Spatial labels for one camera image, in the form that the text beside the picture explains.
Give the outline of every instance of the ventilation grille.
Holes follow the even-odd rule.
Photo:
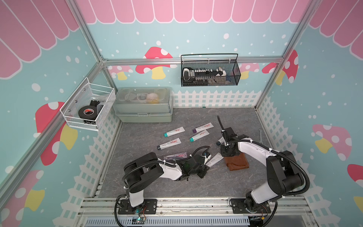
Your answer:
[[[124,226],[248,226],[248,216],[147,217],[144,225],[132,224],[132,217],[119,217]],[[114,217],[87,218],[85,227],[118,227]]]

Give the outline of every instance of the white picket fence mural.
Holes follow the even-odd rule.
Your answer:
[[[240,91],[237,91],[236,93],[232,93],[232,91],[229,91],[226,93],[225,91],[222,91],[221,93],[218,93],[215,91],[214,93],[211,93],[210,91],[207,91],[204,93],[203,91],[196,93],[196,91],[193,91],[192,93],[189,93],[186,91],[185,93],[182,93],[179,91],[178,93],[172,93],[174,95],[174,107],[203,107],[203,106],[255,106],[259,97],[261,96],[261,91],[255,93],[254,91],[251,91],[248,93],[247,91],[244,91],[243,93],[240,93]]]
[[[97,137],[93,137],[94,143],[92,146],[89,146],[90,153],[85,155],[85,164],[79,166],[80,174],[74,177],[76,183],[73,188],[68,189],[69,198],[61,204],[62,214],[53,219],[56,227],[73,226],[75,219],[72,219],[71,215],[65,214],[78,213],[84,198],[91,196],[92,189],[95,187],[95,184],[98,184],[97,179],[99,174],[101,174],[102,164],[105,161],[106,154],[109,152],[119,121],[113,110],[110,111]]]
[[[287,133],[288,128],[284,127],[284,121],[280,120],[280,114],[277,114],[277,108],[273,107],[273,102],[270,102],[271,97],[266,97],[261,104],[259,111],[261,114],[262,121],[267,128],[267,133],[273,142],[273,146],[277,150],[288,150],[292,152],[295,156],[297,163],[306,171],[309,175],[310,179],[310,189],[303,194],[305,196],[306,201],[309,204],[310,209],[313,212],[313,215],[316,221],[319,224],[325,224],[326,226],[330,226],[329,224],[333,224],[335,227],[338,226],[338,222],[340,221],[340,217],[333,215],[329,206],[331,204],[330,201],[323,199],[321,192],[323,191],[322,187],[316,186],[314,183],[315,175],[309,174],[307,168],[309,166],[308,163],[304,163],[302,161],[302,153],[299,153],[296,148],[297,144],[292,142],[292,135]]]

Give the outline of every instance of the mushroom mural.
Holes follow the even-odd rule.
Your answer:
[[[45,127],[57,114],[64,102],[51,102],[41,106],[35,113],[35,122],[37,125],[37,133],[34,137],[38,137],[43,132]],[[78,137],[77,129],[72,129],[64,122],[58,132],[55,134],[49,145],[45,148],[44,152],[40,155],[43,165],[48,166],[52,164],[58,154],[59,144],[63,142],[68,150],[70,150]]]
[[[363,197],[354,196],[353,199],[354,199],[355,204],[357,204],[357,207],[363,213]]]
[[[348,174],[359,186],[363,187],[363,166],[350,164],[347,168]]]
[[[155,59],[155,58],[173,58],[166,50],[160,47],[153,46],[145,54],[143,58]],[[154,80],[162,80],[165,78],[163,67],[176,68],[177,65],[138,65],[136,66],[136,72],[144,74],[152,71],[151,78]]]
[[[109,66],[108,70],[112,76],[112,78],[117,78],[118,80],[127,80],[127,76],[125,75],[125,72],[133,73],[134,71],[131,69],[128,65],[114,65]]]
[[[262,69],[262,72],[271,73],[275,70],[276,65],[277,63],[270,63]],[[298,67],[299,67],[299,57],[296,50],[293,50],[282,71],[278,74],[275,83],[281,86],[282,79],[284,78],[285,75],[287,75],[287,78],[289,79],[290,83],[294,82]]]
[[[24,208],[36,211],[42,202],[45,191],[36,191],[32,188],[43,176],[43,170],[30,171],[24,178],[18,189],[11,196],[4,209],[1,210],[2,227],[19,226],[23,219]]]
[[[312,136],[318,135],[322,139],[315,141],[319,150],[326,154],[334,147],[340,160],[345,161],[352,151],[352,139],[345,128],[330,125],[313,125]]]
[[[242,63],[239,65],[239,68],[241,72],[241,80],[247,79],[250,71],[257,73],[260,70],[258,63]]]

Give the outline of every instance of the clear plastic lid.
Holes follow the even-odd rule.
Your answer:
[[[120,88],[114,102],[116,114],[171,114],[173,98],[170,87]]]

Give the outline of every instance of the toothpaste tube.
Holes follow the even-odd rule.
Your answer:
[[[214,126],[212,125],[212,123],[209,122],[208,124],[205,124],[203,126],[200,126],[198,128],[193,129],[193,133],[198,133],[200,131],[203,131],[205,129],[210,129],[210,128],[213,128],[213,127]]]
[[[224,138],[222,136],[222,138],[220,138],[217,142],[216,142],[216,145],[221,145],[221,144],[224,144]]]
[[[175,134],[178,134],[178,133],[182,133],[184,131],[185,131],[184,128],[183,127],[180,127],[180,128],[177,128],[177,129],[168,131],[167,133],[164,133],[164,136],[165,137],[168,137],[168,136],[171,136],[171,135],[175,135]]]
[[[195,136],[193,136],[192,138],[190,138],[190,142],[196,141],[197,139],[200,139],[206,135],[209,135],[209,132],[207,132],[207,130],[204,130],[203,132],[200,132],[198,134],[196,134]]]
[[[212,167],[214,164],[216,164],[217,162],[219,162],[222,159],[223,159],[223,157],[222,157],[221,153],[218,153],[209,162],[207,162],[206,166]]]
[[[179,138],[176,138],[172,141],[169,141],[167,143],[163,143],[163,144],[160,144],[159,146],[157,146],[157,149],[158,150],[162,150],[162,149],[165,149],[165,148],[168,148],[168,147],[171,147],[171,146],[174,146],[174,145],[177,145],[177,144],[181,144],[182,142],[180,141]]]

